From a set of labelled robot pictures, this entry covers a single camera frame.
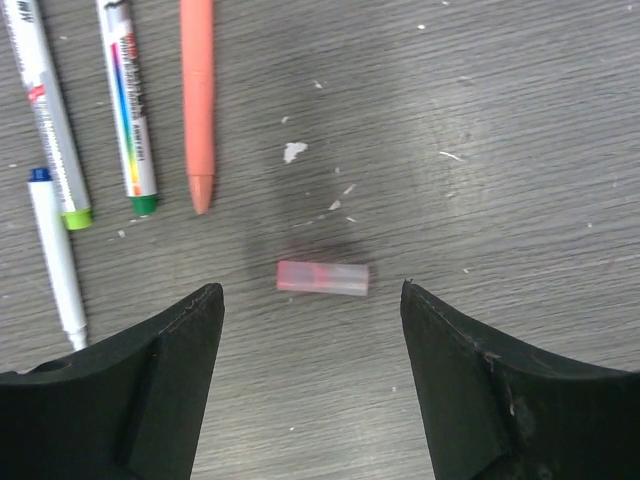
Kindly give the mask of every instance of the desk surface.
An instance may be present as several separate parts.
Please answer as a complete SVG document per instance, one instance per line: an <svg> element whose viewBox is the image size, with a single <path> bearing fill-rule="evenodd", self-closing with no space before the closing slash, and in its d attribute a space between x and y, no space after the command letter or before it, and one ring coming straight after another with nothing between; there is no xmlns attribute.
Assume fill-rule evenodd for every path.
<svg viewBox="0 0 640 480"><path fill-rule="evenodd" d="M136 0L163 197L136 220L94 7L41 3L94 204L95 226L73 235L92 339L206 282L225 288L194 479L432 478L404 278L537 346L640 368L640 4L219 0L220 180L196 217L178 1ZM4 28L0 108L6 370L69 346L24 184L43 157ZM291 164L288 142L309 146ZM280 258L368 263L371 293L278 292Z"/></svg>

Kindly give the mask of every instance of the white speck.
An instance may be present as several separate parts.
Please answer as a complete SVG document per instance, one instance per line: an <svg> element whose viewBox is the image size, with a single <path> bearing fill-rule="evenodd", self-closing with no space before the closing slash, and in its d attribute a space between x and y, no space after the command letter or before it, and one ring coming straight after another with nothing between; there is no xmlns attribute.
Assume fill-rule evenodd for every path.
<svg viewBox="0 0 640 480"><path fill-rule="evenodd" d="M297 224L295 224L293 226L293 228L302 227L302 226L305 226L305 225L311 225L312 223L313 223L313 220L309 220L308 222L304 222L304 223L297 223Z"/></svg>
<svg viewBox="0 0 640 480"><path fill-rule="evenodd" d="M308 147L309 145L302 142L287 143L287 146L284 149L284 163L293 162L298 154L304 152Z"/></svg>
<svg viewBox="0 0 640 480"><path fill-rule="evenodd" d="M460 157L457 157L455 155L453 155L452 153L449 152L438 152L440 155L444 155L445 157L449 157L449 158L453 158L454 160L457 160L458 162L464 162L464 160L462 160Z"/></svg>

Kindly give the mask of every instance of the marker barrel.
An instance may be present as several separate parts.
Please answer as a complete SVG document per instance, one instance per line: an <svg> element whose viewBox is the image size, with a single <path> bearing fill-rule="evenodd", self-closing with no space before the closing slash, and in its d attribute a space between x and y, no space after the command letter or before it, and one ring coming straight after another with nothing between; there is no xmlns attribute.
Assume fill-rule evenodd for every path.
<svg viewBox="0 0 640 480"><path fill-rule="evenodd" d="M5 23L36 120L57 201L70 230L91 225L91 205L35 0L3 0Z"/></svg>
<svg viewBox="0 0 640 480"><path fill-rule="evenodd" d="M81 350L87 346L87 324L71 243L60 217L49 171L33 169L28 185L60 323L74 349Z"/></svg>
<svg viewBox="0 0 640 480"><path fill-rule="evenodd" d="M126 194L136 213L148 215L156 209L158 191L129 6L98 0L97 8Z"/></svg>

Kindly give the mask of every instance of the paper scrap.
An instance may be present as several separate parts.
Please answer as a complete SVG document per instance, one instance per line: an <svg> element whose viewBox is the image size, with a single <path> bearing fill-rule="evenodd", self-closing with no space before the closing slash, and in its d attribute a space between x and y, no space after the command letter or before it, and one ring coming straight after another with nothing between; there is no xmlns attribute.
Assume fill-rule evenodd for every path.
<svg viewBox="0 0 640 480"><path fill-rule="evenodd" d="M302 142L287 143L284 149L284 163L293 162L298 154L304 152L308 147L309 145Z"/></svg>

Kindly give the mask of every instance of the orange crayon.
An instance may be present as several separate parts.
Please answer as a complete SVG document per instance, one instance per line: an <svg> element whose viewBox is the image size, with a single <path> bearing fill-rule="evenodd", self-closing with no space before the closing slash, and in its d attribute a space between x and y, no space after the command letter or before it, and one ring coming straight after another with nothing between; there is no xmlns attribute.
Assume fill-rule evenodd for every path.
<svg viewBox="0 0 640 480"><path fill-rule="evenodd" d="M215 174L213 0L180 0L187 175L193 207L209 209Z"/></svg>

